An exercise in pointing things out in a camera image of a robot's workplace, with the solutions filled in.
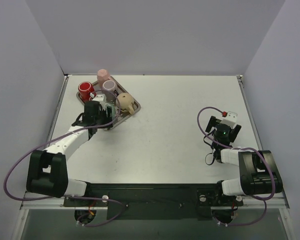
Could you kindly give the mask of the red mug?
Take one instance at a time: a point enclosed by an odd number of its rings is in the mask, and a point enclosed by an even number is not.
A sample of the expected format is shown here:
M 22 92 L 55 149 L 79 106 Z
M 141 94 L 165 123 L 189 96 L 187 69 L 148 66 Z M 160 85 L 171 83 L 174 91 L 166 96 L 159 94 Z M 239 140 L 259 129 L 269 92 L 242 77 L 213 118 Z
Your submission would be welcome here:
M 90 101 L 96 96 L 96 92 L 92 83 L 88 81 L 81 82 L 78 85 L 78 91 L 83 102 Z

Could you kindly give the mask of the mauve purple mug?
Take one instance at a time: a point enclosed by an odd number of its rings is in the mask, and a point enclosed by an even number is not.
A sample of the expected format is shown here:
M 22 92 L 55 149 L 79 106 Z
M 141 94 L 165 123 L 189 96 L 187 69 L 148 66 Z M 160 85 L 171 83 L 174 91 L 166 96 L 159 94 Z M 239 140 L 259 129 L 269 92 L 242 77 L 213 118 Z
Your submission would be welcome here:
M 119 95 L 117 82 L 115 80 L 106 80 L 101 88 L 105 91 L 104 94 L 108 101 L 114 101 Z

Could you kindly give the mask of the beige tan mug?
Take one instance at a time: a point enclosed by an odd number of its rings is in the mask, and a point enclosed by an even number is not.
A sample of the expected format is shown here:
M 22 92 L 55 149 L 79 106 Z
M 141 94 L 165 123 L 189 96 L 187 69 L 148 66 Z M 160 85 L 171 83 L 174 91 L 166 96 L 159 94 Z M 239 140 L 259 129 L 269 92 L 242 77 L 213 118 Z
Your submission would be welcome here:
M 132 95 L 130 95 L 129 93 L 127 92 L 120 93 L 117 96 L 117 103 L 120 105 L 121 112 L 128 112 L 131 115 L 135 114 L 135 110 L 134 110 L 135 100 L 132 97 Z

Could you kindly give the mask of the pink faceted mug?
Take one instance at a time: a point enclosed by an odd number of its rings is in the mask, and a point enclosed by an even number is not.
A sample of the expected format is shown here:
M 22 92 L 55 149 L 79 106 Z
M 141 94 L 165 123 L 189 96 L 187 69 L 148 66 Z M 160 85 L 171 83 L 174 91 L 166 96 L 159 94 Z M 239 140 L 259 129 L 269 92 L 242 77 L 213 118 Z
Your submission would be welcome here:
M 101 88 L 104 84 L 104 82 L 108 81 L 110 79 L 110 74 L 106 69 L 100 69 L 97 72 L 97 83 L 99 87 Z

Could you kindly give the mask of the green teal mug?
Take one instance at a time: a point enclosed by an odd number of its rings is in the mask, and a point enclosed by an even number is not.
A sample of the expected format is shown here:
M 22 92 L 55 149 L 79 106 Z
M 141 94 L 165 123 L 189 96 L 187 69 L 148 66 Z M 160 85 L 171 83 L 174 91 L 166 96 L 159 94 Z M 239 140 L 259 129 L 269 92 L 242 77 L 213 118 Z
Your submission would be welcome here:
M 106 110 L 106 118 L 109 121 L 113 121 L 115 118 L 118 118 L 120 116 L 119 109 L 111 103 L 107 103 L 105 105 L 105 110 Z

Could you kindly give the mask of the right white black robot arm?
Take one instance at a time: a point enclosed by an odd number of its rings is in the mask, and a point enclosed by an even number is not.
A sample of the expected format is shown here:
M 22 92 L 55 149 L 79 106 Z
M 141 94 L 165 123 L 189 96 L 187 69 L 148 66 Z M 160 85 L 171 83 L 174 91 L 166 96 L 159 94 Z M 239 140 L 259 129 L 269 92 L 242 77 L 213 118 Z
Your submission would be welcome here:
M 230 120 L 226 113 L 224 119 L 211 116 L 205 132 L 212 137 L 212 162 L 230 164 L 239 168 L 239 177 L 222 180 L 219 189 L 213 192 L 214 201 L 226 204 L 232 196 L 263 195 L 281 193 L 283 181 L 269 150 L 234 149 L 233 143 L 241 130 L 236 120 Z

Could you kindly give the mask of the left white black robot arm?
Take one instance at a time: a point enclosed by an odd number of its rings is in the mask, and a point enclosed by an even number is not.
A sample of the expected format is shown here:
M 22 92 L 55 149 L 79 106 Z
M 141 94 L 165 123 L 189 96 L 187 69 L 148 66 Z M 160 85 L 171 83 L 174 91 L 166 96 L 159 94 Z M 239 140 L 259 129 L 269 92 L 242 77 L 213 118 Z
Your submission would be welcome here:
M 93 200 L 93 193 L 87 190 L 86 182 L 69 178 L 67 160 L 92 138 L 98 131 L 97 128 L 111 127 L 115 114 L 108 104 L 102 105 L 94 100 L 86 102 L 84 111 L 71 124 L 66 137 L 43 150 L 31 153 L 26 190 L 56 198 L 75 196 L 80 205 L 89 205 Z

